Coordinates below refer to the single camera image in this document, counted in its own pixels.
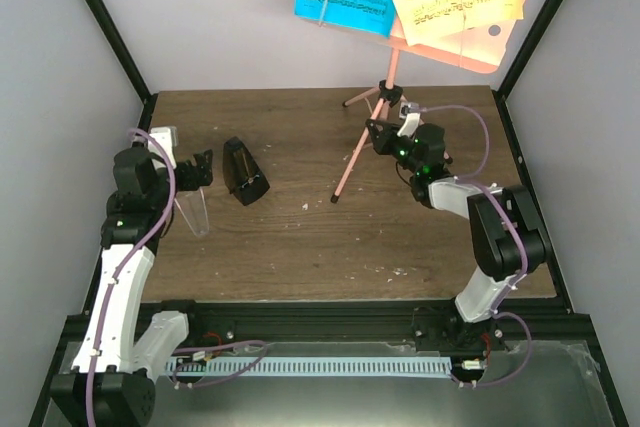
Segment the black metronome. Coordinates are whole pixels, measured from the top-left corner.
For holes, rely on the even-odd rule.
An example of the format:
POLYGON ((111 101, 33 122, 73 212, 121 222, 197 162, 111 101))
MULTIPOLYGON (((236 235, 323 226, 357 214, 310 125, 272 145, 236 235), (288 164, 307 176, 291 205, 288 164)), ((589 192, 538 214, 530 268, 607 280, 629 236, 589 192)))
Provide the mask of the black metronome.
POLYGON ((226 188, 243 206, 253 204, 269 191, 266 175, 238 137, 224 143, 222 160, 226 188))

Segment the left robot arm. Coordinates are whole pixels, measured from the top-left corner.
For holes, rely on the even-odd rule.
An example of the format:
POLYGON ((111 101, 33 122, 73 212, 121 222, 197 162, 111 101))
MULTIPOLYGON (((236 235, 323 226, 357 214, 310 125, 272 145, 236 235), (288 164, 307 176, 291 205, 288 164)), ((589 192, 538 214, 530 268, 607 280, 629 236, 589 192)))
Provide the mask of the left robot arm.
POLYGON ((178 348, 196 349, 203 324, 186 310, 153 315, 137 335, 141 297, 173 199, 200 194, 213 181, 213 153, 177 164, 152 147, 134 146, 114 158, 116 189, 101 227, 100 281, 83 342, 67 373, 54 376, 51 397, 73 426, 146 426, 155 385, 178 348))

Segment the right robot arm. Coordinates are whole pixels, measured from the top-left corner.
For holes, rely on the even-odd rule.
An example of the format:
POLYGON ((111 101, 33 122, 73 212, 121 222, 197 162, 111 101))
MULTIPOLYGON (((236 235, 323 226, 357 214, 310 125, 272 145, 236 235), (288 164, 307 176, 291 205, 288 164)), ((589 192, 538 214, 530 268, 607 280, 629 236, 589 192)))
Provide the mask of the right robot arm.
POLYGON ((374 151, 411 173, 416 202, 469 221, 476 268, 454 299, 458 315, 444 325, 447 343, 468 349, 480 337, 478 322, 497 315, 506 296, 550 258, 551 242, 531 193, 523 185, 488 187, 453 175, 440 126, 420 123, 410 134, 408 123, 369 119, 365 125, 374 151))

